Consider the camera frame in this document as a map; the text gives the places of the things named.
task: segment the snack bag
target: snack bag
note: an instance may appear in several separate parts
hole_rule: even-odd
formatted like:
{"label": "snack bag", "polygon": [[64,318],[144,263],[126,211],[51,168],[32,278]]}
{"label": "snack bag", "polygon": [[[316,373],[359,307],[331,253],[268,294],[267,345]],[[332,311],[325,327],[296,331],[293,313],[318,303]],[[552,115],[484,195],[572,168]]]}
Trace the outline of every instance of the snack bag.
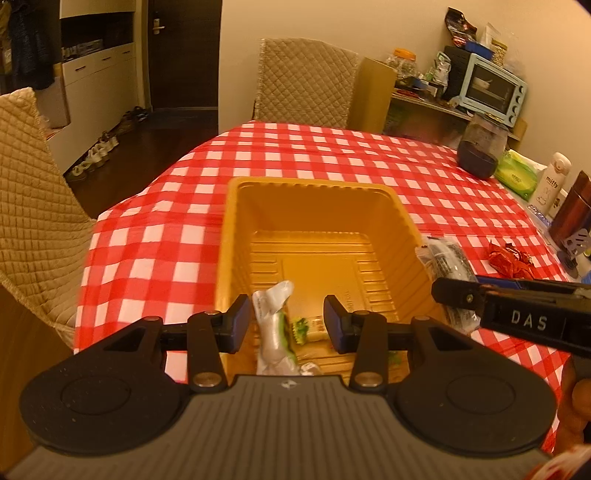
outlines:
{"label": "snack bag", "polygon": [[[417,256],[432,280],[444,277],[476,281],[462,247],[446,238],[428,237],[423,240],[424,245],[417,248]],[[472,310],[446,306],[446,313],[450,325],[459,332],[469,334],[480,325],[480,318]]]}
{"label": "snack bag", "polygon": [[301,318],[291,324],[291,331],[298,345],[330,339],[322,317]]}
{"label": "snack bag", "polygon": [[525,480],[571,480],[589,478],[591,446],[577,445],[561,453],[544,465],[538,466]]}
{"label": "snack bag", "polygon": [[294,284],[282,281],[268,290],[252,294],[261,346],[256,360],[257,375],[299,375],[296,356],[289,349],[287,319],[283,305],[294,291]]}

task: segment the green tissue pack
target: green tissue pack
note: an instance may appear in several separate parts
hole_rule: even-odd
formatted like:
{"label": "green tissue pack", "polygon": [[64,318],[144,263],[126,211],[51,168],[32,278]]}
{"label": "green tissue pack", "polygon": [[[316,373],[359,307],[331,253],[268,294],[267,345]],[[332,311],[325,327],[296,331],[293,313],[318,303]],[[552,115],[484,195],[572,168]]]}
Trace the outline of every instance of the green tissue pack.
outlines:
{"label": "green tissue pack", "polygon": [[517,195],[529,200],[538,184],[538,175],[528,162],[528,158],[514,150],[508,150],[499,161],[495,178],[513,190]]}

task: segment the dining table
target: dining table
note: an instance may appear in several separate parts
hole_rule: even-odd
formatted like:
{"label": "dining table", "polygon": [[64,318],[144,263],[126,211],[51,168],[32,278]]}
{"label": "dining table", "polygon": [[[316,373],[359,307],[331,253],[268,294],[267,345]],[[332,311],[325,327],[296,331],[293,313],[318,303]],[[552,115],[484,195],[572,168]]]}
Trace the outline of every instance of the dining table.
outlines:
{"label": "dining table", "polygon": [[[494,178],[457,166],[451,148],[405,138],[308,125],[249,122],[196,147],[137,195],[98,217],[83,273],[75,351],[145,316],[182,323],[212,310],[228,181],[282,177],[384,184],[423,235],[464,250],[477,275],[498,276],[489,244],[531,255],[537,278],[567,281],[554,251]],[[486,329],[472,338],[546,380],[560,398],[569,355]],[[165,372],[186,381],[185,352]],[[543,448],[551,451],[554,421]]]}

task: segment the white wall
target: white wall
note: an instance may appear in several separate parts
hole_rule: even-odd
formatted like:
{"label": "white wall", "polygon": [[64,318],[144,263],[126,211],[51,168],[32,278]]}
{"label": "white wall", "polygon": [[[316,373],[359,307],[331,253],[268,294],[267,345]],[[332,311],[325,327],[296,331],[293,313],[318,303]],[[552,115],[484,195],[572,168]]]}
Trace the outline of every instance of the white wall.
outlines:
{"label": "white wall", "polygon": [[220,132],[251,118],[261,38],[316,38],[375,59],[402,47],[426,69],[450,41],[449,6],[477,27],[492,23],[524,65],[521,152],[547,163],[561,151],[574,164],[569,185],[580,169],[591,174],[591,16],[575,0],[224,0]]}

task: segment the dining chair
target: dining chair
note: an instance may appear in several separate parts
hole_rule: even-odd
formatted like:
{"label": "dining chair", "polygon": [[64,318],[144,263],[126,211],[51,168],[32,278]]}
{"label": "dining chair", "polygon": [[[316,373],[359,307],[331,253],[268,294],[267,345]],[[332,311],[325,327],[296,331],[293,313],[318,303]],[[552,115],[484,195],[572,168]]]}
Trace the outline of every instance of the dining chair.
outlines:
{"label": "dining chair", "polygon": [[319,40],[263,39],[254,120],[346,128],[361,61]]}
{"label": "dining chair", "polygon": [[0,284],[70,347],[94,224],[51,157],[33,90],[0,96]]}

